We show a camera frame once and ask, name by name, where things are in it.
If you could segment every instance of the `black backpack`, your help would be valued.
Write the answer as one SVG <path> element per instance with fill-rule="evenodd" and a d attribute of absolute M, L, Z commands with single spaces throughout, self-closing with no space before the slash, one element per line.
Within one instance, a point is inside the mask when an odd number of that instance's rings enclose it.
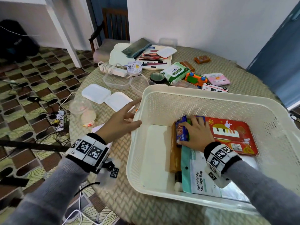
<path fill-rule="evenodd" d="M 39 45 L 29 36 L 21 36 L 27 35 L 27 33 L 17 21 L 2 20 L 0 26 L 0 58 L 9 62 L 23 62 L 27 56 L 37 55 L 40 49 Z"/>

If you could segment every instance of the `chair cushion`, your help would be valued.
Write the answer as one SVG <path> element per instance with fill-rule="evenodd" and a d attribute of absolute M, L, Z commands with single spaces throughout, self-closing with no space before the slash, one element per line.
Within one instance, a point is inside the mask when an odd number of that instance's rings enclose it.
<path fill-rule="evenodd" d="M 110 60 L 110 52 L 118 43 L 130 43 L 128 40 L 104 39 L 101 46 L 94 52 L 94 62 L 107 62 Z"/>

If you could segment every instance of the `barcode sticker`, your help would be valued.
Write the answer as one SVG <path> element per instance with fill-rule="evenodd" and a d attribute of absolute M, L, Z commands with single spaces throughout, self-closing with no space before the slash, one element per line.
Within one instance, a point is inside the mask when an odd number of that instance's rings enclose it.
<path fill-rule="evenodd" d="M 234 151 L 243 151 L 242 146 L 239 144 L 231 143 L 231 147 L 232 147 L 232 150 L 234 150 Z"/>

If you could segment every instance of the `person's left hand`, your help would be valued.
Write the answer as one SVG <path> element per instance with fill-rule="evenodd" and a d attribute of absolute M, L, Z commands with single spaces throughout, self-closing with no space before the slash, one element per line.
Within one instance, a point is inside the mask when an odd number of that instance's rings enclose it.
<path fill-rule="evenodd" d="M 128 113 L 128 111 L 139 102 L 141 102 L 141 99 L 137 99 L 126 104 L 121 110 L 114 113 L 107 123 L 105 123 L 105 125 L 96 132 L 96 134 L 108 144 L 140 127 L 142 121 L 129 122 L 124 120 L 128 118 L 133 119 L 134 114 Z"/>

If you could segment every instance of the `white wall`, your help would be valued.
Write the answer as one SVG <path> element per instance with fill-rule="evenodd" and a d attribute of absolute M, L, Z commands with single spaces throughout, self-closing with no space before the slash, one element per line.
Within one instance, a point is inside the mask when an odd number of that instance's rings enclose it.
<path fill-rule="evenodd" d="M 93 30 L 80 0 L 55 0 L 54 4 L 74 48 L 91 50 L 88 39 Z M 0 2 L 0 21 L 3 19 L 16 20 L 27 34 L 40 35 L 34 37 L 40 46 L 65 48 L 43 5 Z"/>
<path fill-rule="evenodd" d="M 299 0 L 127 0 L 130 41 L 177 39 L 246 68 Z"/>

